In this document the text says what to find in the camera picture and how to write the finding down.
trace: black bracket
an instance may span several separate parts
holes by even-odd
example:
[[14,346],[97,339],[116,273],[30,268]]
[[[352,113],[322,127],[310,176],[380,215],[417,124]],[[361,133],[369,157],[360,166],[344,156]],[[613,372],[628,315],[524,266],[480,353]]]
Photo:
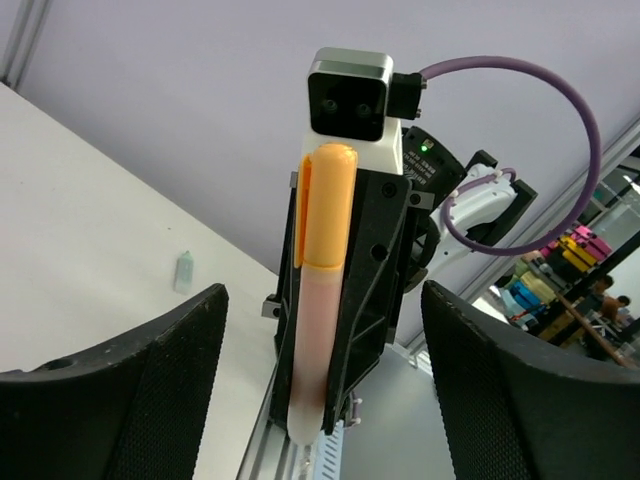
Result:
[[[286,428],[289,407],[300,286],[300,271],[293,268],[295,182],[291,185],[278,289],[265,302],[265,306],[279,309],[275,336],[278,364],[269,413],[282,428]],[[327,434],[343,415],[353,388],[377,365],[385,343],[395,338],[406,280],[402,269],[414,239],[404,237],[405,232],[415,231],[417,218],[408,215],[410,194],[411,182],[404,176],[358,170],[343,300],[327,383],[323,423]],[[420,195],[417,203],[428,200],[428,195]]]

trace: pink object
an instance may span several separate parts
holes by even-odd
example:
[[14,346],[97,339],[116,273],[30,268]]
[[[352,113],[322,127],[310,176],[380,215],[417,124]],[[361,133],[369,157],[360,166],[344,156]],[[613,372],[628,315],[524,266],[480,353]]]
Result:
[[544,258],[548,258],[549,255],[551,255],[551,252],[553,252],[553,250],[558,246],[558,242],[551,242],[549,245],[547,245],[546,247],[542,248],[540,250],[540,253],[542,254],[542,256]]
[[589,227],[584,225],[576,227],[571,234],[571,238],[598,262],[602,262],[611,255],[611,247],[602,238],[593,233]]
[[302,267],[287,416],[289,436],[297,445],[311,445],[322,429],[341,288],[342,270]]

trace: cable connector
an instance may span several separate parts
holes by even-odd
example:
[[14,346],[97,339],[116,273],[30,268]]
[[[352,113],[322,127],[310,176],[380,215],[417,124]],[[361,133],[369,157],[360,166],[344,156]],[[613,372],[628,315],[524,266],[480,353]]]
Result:
[[420,73],[394,73],[389,88],[387,116],[415,120],[420,117],[420,96],[426,81]]

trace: highlighter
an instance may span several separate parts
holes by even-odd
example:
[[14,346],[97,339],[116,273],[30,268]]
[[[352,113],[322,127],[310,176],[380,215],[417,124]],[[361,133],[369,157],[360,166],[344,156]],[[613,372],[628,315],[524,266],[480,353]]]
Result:
[[336,334],[358,154],[328,143],[300,164],[294,267],[300,293],[287,430],[311,445],[322,429],[329,363]]

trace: black plastic frame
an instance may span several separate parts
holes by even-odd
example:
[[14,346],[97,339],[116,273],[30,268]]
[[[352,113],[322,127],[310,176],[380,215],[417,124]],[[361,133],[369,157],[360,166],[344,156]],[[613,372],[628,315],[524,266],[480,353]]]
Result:
[[640,478],[640,373],[564,351],[427,281],[422,319],[457,478]]
[[[395,338],[413,245],[416,215],[407,214],[411,182],[404,176],[358,170],[340,313],[329,367],[323,430],[330,435],[354,387],[378,364]],[[290,197],[278,290],[278,351],[270,418],[286,429],[300,273],[293,268],[295,188]]]
[[0,478],[191,478],[228,302],[214,285],[87,350],[0,373]]

